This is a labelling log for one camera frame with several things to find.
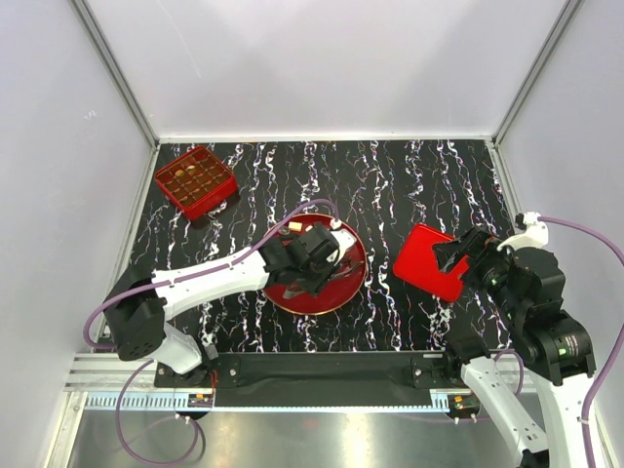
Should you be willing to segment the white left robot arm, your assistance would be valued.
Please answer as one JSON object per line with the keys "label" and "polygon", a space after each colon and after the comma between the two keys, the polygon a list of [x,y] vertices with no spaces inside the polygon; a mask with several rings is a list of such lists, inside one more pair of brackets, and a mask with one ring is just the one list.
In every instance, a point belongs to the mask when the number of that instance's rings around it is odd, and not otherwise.
{"label": "white left robot arm", "polygon": [[152,359],[191,386],[210,376],[211,363],[197,340],[175,328],[174,317],[203,303],[273,286],[297,286],[318,294],[355,251],[357,236],[317,221],[300,233],[265,237],[226,258],[145,280],[124,274],[103,311],[113,349],[123,362]]}

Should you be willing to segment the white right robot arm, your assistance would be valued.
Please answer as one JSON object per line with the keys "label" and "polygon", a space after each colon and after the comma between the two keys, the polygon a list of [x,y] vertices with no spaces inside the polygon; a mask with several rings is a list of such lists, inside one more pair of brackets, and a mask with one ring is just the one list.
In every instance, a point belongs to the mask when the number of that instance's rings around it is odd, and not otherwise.
{"label": "white right robot arm", "polygon": [[476,395],[516,466],[602,467],[600,453],[591,447],[596,425],[585,401],[595,382],[593,345],[586,329],[563,308],[566,276],[546,251],[548,240],[546,224],[536,220],[506,240],[474,227],[433,246],[440,271],[449,273],[465,260],[463,284],[486,292],[497,306],[512,351],[537,392],[543,422],[537,424],[506,387],[476,336],[449,344],[443,375]]}

